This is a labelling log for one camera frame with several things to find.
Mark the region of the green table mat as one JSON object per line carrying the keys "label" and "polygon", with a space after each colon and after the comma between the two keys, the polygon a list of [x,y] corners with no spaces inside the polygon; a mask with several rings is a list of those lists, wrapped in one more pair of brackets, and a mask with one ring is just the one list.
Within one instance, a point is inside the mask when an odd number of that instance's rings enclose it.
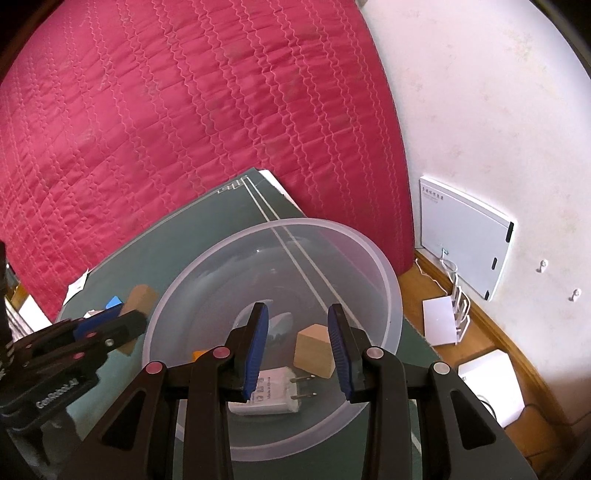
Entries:
{"label": "green table mat", "polygon": [[[209,248],[246,228],[295,218],[308,217],[270,173],[249,170],[169,214],[105,259],[89,273],[84,290],[62,308],[60,315],[65,319],[77,318],[90,310],[102,309],[113,296],[126,299],[140,284],[155,290],[159,303],[173,280]],[[130,354],[109,354],[98,370],[97,386],[68,407],[72,430],[63,438],[67,452],[72,452],[76,443],[91,432],[144,366],[142,352],[148,326]],[[427,366],[436,358],[404,317],[400,344],[394,354],[404,362],[420,366]],[[262,462],[232,460],[235,477],[358,479],[362,475],[367,427],[365,407],[338,434],[304,452]]]}

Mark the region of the pale green wedge block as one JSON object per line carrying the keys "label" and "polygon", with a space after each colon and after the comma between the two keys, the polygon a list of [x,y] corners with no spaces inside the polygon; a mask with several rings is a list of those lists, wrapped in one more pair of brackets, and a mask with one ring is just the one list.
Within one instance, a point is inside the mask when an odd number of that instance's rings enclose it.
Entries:
{"label": "pale green wedge block", "polygon": [[136,285],[130,292],[129,297],[123,304],[120,316],[130,311],[138,311],[148,317],[158,300],[158,293],[146,284]]}

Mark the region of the white USB power adapter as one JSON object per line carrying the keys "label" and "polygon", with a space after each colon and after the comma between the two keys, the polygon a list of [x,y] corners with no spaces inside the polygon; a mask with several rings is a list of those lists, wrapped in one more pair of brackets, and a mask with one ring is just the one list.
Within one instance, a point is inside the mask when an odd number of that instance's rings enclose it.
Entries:
{"label": "white USB power adapter", "polygon": [[301,401],[314,398],[317,393],[301,393],[300,384],[317,376],[297,376],[293,369],[280,367],[259,373],[256,389],[246,403],[231,402],[229,412],[238,416],[270,416],[294,414],[300,411]]}

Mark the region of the white wall panel box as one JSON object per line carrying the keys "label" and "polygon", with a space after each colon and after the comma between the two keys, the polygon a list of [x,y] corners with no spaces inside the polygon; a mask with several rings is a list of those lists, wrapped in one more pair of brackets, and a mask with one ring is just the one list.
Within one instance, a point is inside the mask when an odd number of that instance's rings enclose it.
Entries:
{"label": "white wall panel box", "polygon": [[515,221],[484,201],[433,177],[419,179],[421,245],[453,262],[484,300],[493,299],[510,249]]}

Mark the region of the white paper label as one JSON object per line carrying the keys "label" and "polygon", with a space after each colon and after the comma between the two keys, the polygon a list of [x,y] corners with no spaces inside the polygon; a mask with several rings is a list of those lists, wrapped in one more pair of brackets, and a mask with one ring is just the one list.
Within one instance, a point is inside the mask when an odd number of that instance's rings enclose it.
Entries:
{"label": "white paper label", "polygon": [[65,306],[75,295],[84,290],[88,275],[89,270],[86,269],[78,279],[68,285],[66,295],[62,303],[63,306]]}

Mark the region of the red quilted bedspread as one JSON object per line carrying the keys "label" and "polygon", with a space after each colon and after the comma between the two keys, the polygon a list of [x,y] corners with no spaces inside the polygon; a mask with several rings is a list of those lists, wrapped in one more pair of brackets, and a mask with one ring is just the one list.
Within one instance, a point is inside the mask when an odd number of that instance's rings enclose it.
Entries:
{"label": "red quilted bedspread", "polygon": [[405,148],[355,2],[66,1],[2,80],[1,237],[49,318],[85,271],[252,168],[411,267]]}

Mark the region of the white box on floor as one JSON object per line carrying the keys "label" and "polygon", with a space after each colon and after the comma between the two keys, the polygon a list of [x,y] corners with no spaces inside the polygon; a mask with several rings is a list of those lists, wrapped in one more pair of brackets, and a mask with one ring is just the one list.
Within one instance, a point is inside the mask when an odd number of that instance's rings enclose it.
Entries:
{"label": "white box on floor", "polygon": [[525,409],[513,364],[502,350],[493,350],[461,364],[458,375],[502,428],[514,423]]}

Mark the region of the blue foam block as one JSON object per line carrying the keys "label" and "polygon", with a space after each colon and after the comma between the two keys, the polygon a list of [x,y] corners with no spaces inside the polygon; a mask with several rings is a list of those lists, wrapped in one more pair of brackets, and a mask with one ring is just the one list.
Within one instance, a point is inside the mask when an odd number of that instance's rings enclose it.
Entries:
{"label": "blue foam block", "polygon": [[119,299],[118,296],[113,296],[105,305],[106,309],[111,309],[114,307],[121,307],[123,302]]}

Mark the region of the white router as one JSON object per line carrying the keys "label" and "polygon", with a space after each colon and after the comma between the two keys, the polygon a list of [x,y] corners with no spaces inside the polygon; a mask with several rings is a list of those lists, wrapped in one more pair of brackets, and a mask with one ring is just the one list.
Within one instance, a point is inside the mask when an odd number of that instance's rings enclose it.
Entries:
{"label": "white router", "polygon": [[456,272],[450,274],[452,292],[423,301],[424,334],[432,346],[457,345],[471,324],[471,301],[464,293]]}

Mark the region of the beige wooden block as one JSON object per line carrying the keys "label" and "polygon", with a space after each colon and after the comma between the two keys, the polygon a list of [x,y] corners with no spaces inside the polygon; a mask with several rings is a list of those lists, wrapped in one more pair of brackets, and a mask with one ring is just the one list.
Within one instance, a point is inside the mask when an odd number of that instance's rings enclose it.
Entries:
{"label": "beige wooden block", "polygon": [[327,326],[312,324],[297,333],[294,367],[323,379],[332,377],[335,360]]}

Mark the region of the clear plastic bowl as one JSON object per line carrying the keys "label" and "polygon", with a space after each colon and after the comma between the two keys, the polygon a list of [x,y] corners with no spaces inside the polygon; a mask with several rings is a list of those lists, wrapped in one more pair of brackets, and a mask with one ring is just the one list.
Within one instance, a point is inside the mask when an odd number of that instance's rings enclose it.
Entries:
{"label": "clear plastic bowl", "polygon": [[[345,225],[310,218],[246,228],[209,248],[169,285],[152,314],[142,364],[188,363],[192,352],[221,345],[242,327],[256,302],[266,303],[269,334],[264,370],[294,368],[297,333],[327,326],[329,306],[342,305],[370,344],[396,353],[402,298],[391,263],[368,237]],[[346,402],[337,375],[308,383],[315,398],[279,415],[229,413],[232,460],[262,462],[293,456],[328,440],[363,411]]]}

